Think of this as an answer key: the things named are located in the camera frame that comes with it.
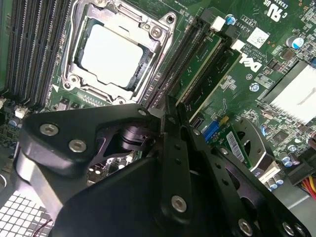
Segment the cpu socket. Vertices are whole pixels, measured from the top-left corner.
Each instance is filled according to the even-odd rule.
[[[155,20],[121,0],[74,5],[72,13],[64,88],[111,104],[140,102],[171,46],[176,14]]]

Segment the silver screw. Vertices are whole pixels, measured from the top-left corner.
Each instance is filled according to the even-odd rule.
[[[200,132],[197,129],[193,129],[193,132],[195,133],[195,135],[199,136]]]
[[[55,136],[59,132],[58,127],[50,123],[43,124],[39,127],[39,130],[46,136]]]
[[[252,236],[252,228],[245,219],[239,219],[238,221],[239,228],[247,236]]]
[[[305,232],[303,231],[302,227],[300,227],[298,224],[294,225],[297,231],[301,234],[301,236],[306,237]]]
[[[282,223],[284,230],[290,235],[290,236],[294,236],[294,231],[292,230],[292,228],[290,227],[290,225],[286,222]]]
[[[159,38],[162,35],[162,30],[158,26],[154,26],[151,33],[153,37]]]
[[[82,140],[72,140],[69,143],[69,149],[76,153],[84,152],[87,149],[87,145]]]
[[[171,204],[172,204],[173,208],[178,212],[183,213],[187,210],[187,203],[180,196],[177,196],[177,195],[173,196],[171,198]]]
[[[138,113],[140,113],[142,116],[146,116],[147,113],[141,109],[138,110]]]
[[[260,89],[260,85],[258,83],[252,83],[249,87],[249,90],[252,92],[257,92]]]
[[[225,148],[221,148],[220,150],[221,150],[221,152],[222,152],[224,155],[228,155],[228,151],[226,151]]]
[[[294,146],[294,145],[288,146],[287,149],[288,149],[290,152],[295,152],[295,151],[297,150],[296,146]]]

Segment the dell logo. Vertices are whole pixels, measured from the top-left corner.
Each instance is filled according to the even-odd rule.
[[[262,67],[261,63],[254,62],[253,58],[248,58],[248,55],[245,53],[242,54],[242,59],[239,62],[243,63],[245,67],[250,67],[254,73],[258,72],[258,70]]]

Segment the barcode label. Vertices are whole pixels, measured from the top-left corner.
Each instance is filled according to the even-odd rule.
[[[227,141],[229,143],[229,146],[232,149],[233,154],[241,161],[243,162],[245,160],[245,157],[241,153],[241,149],[239,148],[239,145],[237,143],[237,140],[233,134],[233,132],[230,132],[226,136]]]

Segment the black metal arm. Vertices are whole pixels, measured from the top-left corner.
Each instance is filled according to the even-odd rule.
[[[67,236],[310,236],[236,157],[211,150],[182,104],[156,118],[136,104],[32,115],[12,177]],[[90,165],[143,157],[87,187]]]

